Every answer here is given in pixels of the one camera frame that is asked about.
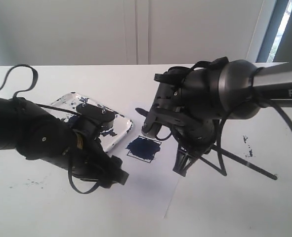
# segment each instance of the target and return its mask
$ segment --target white table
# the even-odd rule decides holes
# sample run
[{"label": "white table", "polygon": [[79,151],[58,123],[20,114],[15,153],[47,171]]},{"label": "white table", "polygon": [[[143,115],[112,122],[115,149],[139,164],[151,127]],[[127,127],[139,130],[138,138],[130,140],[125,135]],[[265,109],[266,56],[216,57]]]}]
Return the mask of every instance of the white table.
[{"label": "white table", "polygon": [[[20,96],[46,104],[76,91],[125,113],[132,98],[151,105],[158,86],[153,75],[170,66],[39,66],[35,89]],[[0,84],[8,68],[0,67]],[[30,80],[28,69],[13,71],[0,97],[27,88]],[[292,118],[292,109],[286,111]],[[79,195],[65,171],[0,151],[0,237],[292,236],[292,135],[282,119],[264,109],[250,120],[228,121],[222,143],[242,157],[249,145],[254,156],[248,159],[279,179],[227,158],[223,177],[198,161],[180,179],[164,219],[122,205],[104,190]],[[215,161],[215,153],[208,158]]]}]

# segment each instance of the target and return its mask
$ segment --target white paper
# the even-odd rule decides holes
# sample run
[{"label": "white paper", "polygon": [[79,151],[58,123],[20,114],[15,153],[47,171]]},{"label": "white paper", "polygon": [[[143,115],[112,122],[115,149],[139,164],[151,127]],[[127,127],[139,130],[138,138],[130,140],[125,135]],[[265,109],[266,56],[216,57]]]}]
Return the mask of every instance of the white paper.
[{"label": "white paper", "polygon": [[[180,177],[172,170],[177,142],[173,137],[161,142],[160,151],[155,153],[151,162],[134,158],[127,146],[139,136],[144,137],[141,134],[141,127],[145,117],[135,111],[137,107],[145,108],[134,104],[129,109],[129,113],[125,114],[134,123],[133,131],[109,152],[109,155],[115,155],[123,160],[122,169],[129,173],[129,177],[124,186],[113,185],[110,192],[117,197],[120,196],[124,202],[137,204],[164,217]],[[162,138],[167,136],[168,129],[163,129],[159,135]]]}]

